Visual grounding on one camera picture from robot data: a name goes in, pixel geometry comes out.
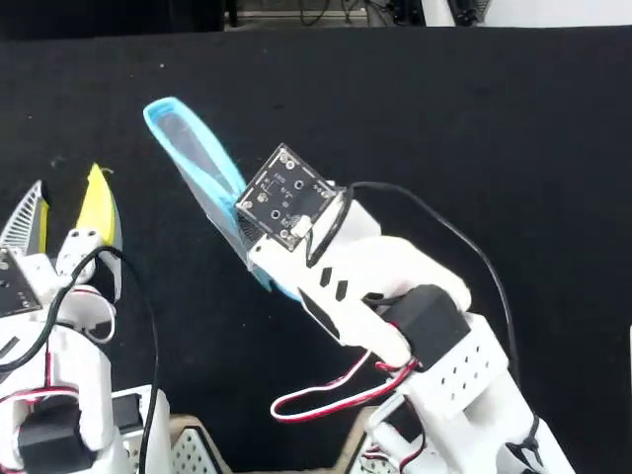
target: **wire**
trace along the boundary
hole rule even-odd
[[[351,25],[353,23],[352,22],[352,11],[356,7],[356,5],[359,3],[359,0],[354,0],[354,2],[351,4],[349,9],[347,9],[347,7],[345,6],[345,2],[346,1],[347,0],[340,0],[340,8],[343,11],[343,13],[345,14],[345,23],[348,23],[349,25]]]
[[[370,353],[367,352],[358,362],[356,362],[352,366],[352,368],[345,375],[337,378],[336,380],[332,382],[329,382],[326,385],[304,388],[302,390],[298,390],[296,392],[277,398],[270,406],[271,415],[273,416],[273,418],[283,423],[302,423],[302,422],[309,422],[317,418],[325,417],[327,415],[330,415],[332,413],[338,412],[346,408],[361,405],[362,403],[365,403],[376,397],[385,395],[391,392],[392,390],[394,390],[395,388],[397,388],[404,380],[406,380],[406,378],[418,365],[418,362],[415,359],[412,359],[403,368],[400,369],[399,373],[397,373],[392,379],[387,380],[383,384],[378,385],[368,390],[364,390],[363,392],[357,393],[356,395],[345,398],[343,400],[330,403],[329,405],[325,405],[324,407],[320,407],[313,410],[309,410],[307,412],[302,412],[302,413],[297,413],[297,414],[292,414],[292,415],[281,415],[278,412],[278,409],[282,407],[283,405],[285,405],[287,402],[300,398],[308,393],[326,392],[326,391],[334,390],[335,388],[338,388],[344,385],[354,376],[354,374],[366,362],[369,356],[370,356]]]
[[[415,459],[421,456],[422,452],[424,452],[424,449],[426,449],[426,430],[425,429],[422,429],[422,436],[423,436],[422,445],[419,446],[419,449],[415,450],[415,452],[410,453],[408,456],[402,459],[402,461],[399,463],[400,474],[404,474],[404,469],[406,469],[406,466],[408,466],[411,462],[413,462]]]
[[[503,283],[501,282],[496,269],[492,265],[490,259],[485,255],[485,253],[478,247],[469,237],[467,237],[462,231],[460,231],[454,224],[452,224],[449,220],[439,214],[434,208],[432,208],[429,204],[427,204],[423,199],[419,196],[415,195],[411,191],[407,190],[398,185],[393,185],[390,183],[380,183],[375,181],[360,181],[356,183],[352,183],[347,187],[344,191],[343,195],[343,205],[341,206],[341,210],[338,215],[334,219],[334,223],[331,228],[328,230],[327,234],[318,245],[316,250],[312,253],[311,256],[307,257],[307,268],[312,268],[314,265],[318,263],[318,260],[323,256],[331,242],[334,240],[340,228],[347,218],[349,214],[349,210],[352,205],[352,201],[354,200],[354,190],[365,188],[372,189],[378,191],[389,191],[394,193],[399,193],[406,198],[410,199],[414,204],[419,206],[423,211],[430,215],[434,220],[436,220],[443,227],[452,232],[456,237],[458,237],[463,243],[465,243],[474,253],[483,261],[485,267],[489,274],[492,276],[492,280],[494,281],[494,285],[496,286],[496,290],[501,298],[501,303],[503,305],[503,311],[505,312],[505,321],[507,323],[507,335],[509,341],[509,349],[510,349],[510,358],[511,358],[511,371],[513,374],[513,380],[517,387],[520,387],[520,370],[519,370],[519,359],[518,359],[518,351],[517,351],[517,343],[515,340],[515,329],[514,329],[514,316],[512,315],[512,311],[510,309],[509,300],[507,298],[507,294],[505,292],[505,288],[503,287]]]
[[[321,257],[323,256],[329,245],[332,243],[332,240],[334,240],[334,238],[338,235],[343,222],[349,215],[349,210],[351,209],[352,203],[354,202],[353,186],[349,186],[342,192],[342,199],[343,205],[341,206],[340,212],[338,212],[338,215],[336,215],[332,226],[329,228],[329,230],[325,234],[325,237],[323,237],[323,240],[321,240],[320,244],[318,244],[311,255],[309,254],[309,251],[311,249],[313,236],[311,235],[311,232],[307,234],[307,238],[309,240],[307,241],[308,245],[306,246],[305,265],[308,269],[311,269],[316,264],[318,264],[318,261],[320,261]]]
[[[68,292],[70,292],[73,289],[77,281],[77,278],[79,277],[81,272],[88,266],[88,264],[90,264],[90,262],[92,262],[102,252],[108,252],[114,255],[115,257],[119,258],[123,263],[125,263],[125,265],[127,266],[127,269],[129,273],[132,275],[139,292],[142,294],[143,301],[145,303],[145,309],[147,311],[147,316],[149,317],[149,323],[151,326],[152,340],[153,340],[153,346],[154,346],[154,372],[153,372],[153,378],[152,378],[152,383],[151,383],[151,391],[149,395],[149,407],[147,409],[147,418],[145,420],[145,428],[143,430],[142,440],[140,443],[140,450],[138,454],[138,473],[145,474],[145,468],[147,464],[147,446],[149,444],[149,434],[151,432],[151,426],[153,424],[154,414],[156,412],[156,402],[158,399],[158,383],[159,383],[158,375],[160,371],[158,331],[156,329],[156,317],[155,317],[153,308],[151,306],[151,302],[149,301],[147,292],[145,291],[145,287],[144,287],[142,278],[140,277],[140,273],[136,270],[133,263],[125,256],[125,254],[121,250],[109,245],[103,245],[94,249],[92,252],[86,255],[81,260],[81,262],[79,262],[77,267],[72,271],[72,274],[70,275],[70,282],[66,286],[62,287],[52,299],[52,302],[50,303],[50,306],[48,307],[46,321],[43,327],[41,328],[41,332],[39,333],[38,337],[34,341],[33,345],[23,355],[16,358],[15,360],[5,363],[5,364],[1,364],[0,373],[10,372],[10,371],[16,370],[17,368],[22,367],[23,365],[28,363],[40,351],[40,349],[44,346],[44,344],[46,344],[46,342],[48,341],[48,337],[50,336],[50,333],[52,332],[52,328],[54,327],[56,323],[57,313],[59,312],[59,307],[61,306],[61,302],[63,301],[63,298],[66,296],[66,294],[68,294]]]
[[[369,306],[390,306],[392,304],[397,303],[398,301],[401,301],[404,296],[406,296],[406,294],[399,294],[397,296],[391,296],[389,298],[368,298],[368,297],[364,297],[362,299],[362,302],[364,302],[365,304],[369,305]]]
[[[66,396],[66,397],[79,397],[79,391],[73,387],[47,387],[37,388],[35,390],[25,390],[22,392],[16,392],[6,397],[0,398],[0,403],[4,403],[8,400],[14,402],[35,402],[40,398],[52,397],[52,396]]]
[[[321,18],[325,16],[327,10],[329,10],[329,5],[331,4],[331,0],[325,0],[325,4],[323,5],[322,10],[316,16],[316,18],[310,20],[309,22],[305,20],[305,0],[298,0],[298,10],[300,16],[300,23],[303,27],[313,27],[316,25]]]

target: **tan base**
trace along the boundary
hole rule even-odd
[[[356,454],[357,447],[362,441],[362,436],[364,435],[364,423],[368,419],[368,417],[373,413],[375,407],[365,407],[358,414],[355,419],[355,423],[352,427],[352,430],[347,437],[347,441],[345,442],[345,446],[343,447],[343,451],[341,452],[336,465],[331,468],[321,468],[321,469],[311,469],[306,471],[272,471],[276,474],[298,474],[298,473],[313,473],[313,474],[338,474],[345,472],[350,463],[354,460],[354,455]],[[217,464],[219,464],[219,468],[221,469],[222,474],[234,474],[233,470],[228,466],[226,461],[219,452],[217,445],[213,442],[210,434],[204,427],[204,425],[196,418],[190,415],[172,415],[170,421],[170,433],[171,433],[171,443],[176,442],[183,429],[186,427],[197,427],[202,430],[206,440],[208,441],[208,445],[212,451],[213,456],[217,460]],[[251,471],[250,474],[271,474],[271,472],[265,471]]]

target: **black fabric surface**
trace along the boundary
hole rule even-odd
[[[285,141],[339,183],[406,186],[496,264],[523,392],[578,472],[629,472],[631,46],[630,29],[3,44],[0,215],[45,179],[54,253],[90,164],[114,170],[124,249],[158,311],[172,411],[200,417],[235,470],[305,468],[333,464],[354,413],[283,426],[269,404],[338,376],[358,351],[248,275],[145,129],[142,108],[178,96],[247,178]],[[467,281],[504,342],[498,297],[468,249],[402,200],[358,195],[385,231]],[[115,388],[147,382],[152,361],[140,299],[131,284],[123,291]]]

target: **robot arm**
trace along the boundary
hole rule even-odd
[[[295,185],[305,179],[297,169],[313,179],[300,187],[304,193]],[[379,409],[366,429],[380,453],[407,472],[572,473],[553,434],[534,418],[515,385],[487,320],[467,312],[471,296],[461,278],[410,242],[381,235],[356,200],[322,258],[306,263],[310,245],[324,239],[344,207],[344,194],[338,193],[312,212],[314,195],[322,199],[322,183],[282,145],[237,208],[264,234],[248,254],[252,264],[296,292],[341,345],[363,347],[394,368],[411,358],[419,362],[421,369],[386,405],[392,409],[408,401],[422,422],[423,440],[407,442],[388,424],[391,410]],[[277,215],[277,209],[287,211]],[[287,225],[276,231],[279,219]],[[370,304],[375,297],[391,304]],[[427,445],[431,448],[422,452]],[[513,464],[499,460],[509,449]]]
[[[65,293],[45,344],[19,367],[6,370],[39,339],[51,304],[72,282],[77,266],[104,245],[120,249],[116,204],[97,165],[88,180],[80,218],[54,267],[43,253],[47,205],[40,183],[1,234],[0,365],[5,370],[0,371],[0,472],[42,472],[44,466],[68,473],[135,471],[115,426],[111,365],[97,346],[112,338],[116,310],[97,288],[86,284],[97,271],[96,260],[85,265]],[[105,255],[97,258],[113,273],[110,289],[116,301],[120,260]],[[104,323],[110,333],[98,339],[92,331]],[[167,449],[149,464],[151,472],[164,474],[170,469],[168,430],[158,428],[151,433],[153,445],[163,447],[166,439]]]
[[[409,401],[424,434],[402,439],[383,406],[366,427],[376,446],[362,455],[381,456],[401,472],[573,472],[546,424],[533,429],[537,419],[508,359],[485,318],[467,313],[470,293],[458,276],[409,242],[381,235],[379,223],[347,199],[349,190],[287,146],[245,186],[212,132],[180,101],[156,101],[144,115],[209,220],[266,288],[273,281],[300,301],[341,345],[378,355],[394,380],[411,360],[422,365],[399,384],[391,405]],[[393,311],[399,320],[389,321]]]

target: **ventilation hole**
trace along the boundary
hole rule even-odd
[[[320,274],[320,285],[322,287],[327,286],[332,280],[332,270],[333,269],[331,267],[327,267],[323,269],[323,272]]]
[[[342,301],[347,296],[347,287],[349,286],[349,282],[345,279],[338,282],[338,286],[336,287],[336,300]]]

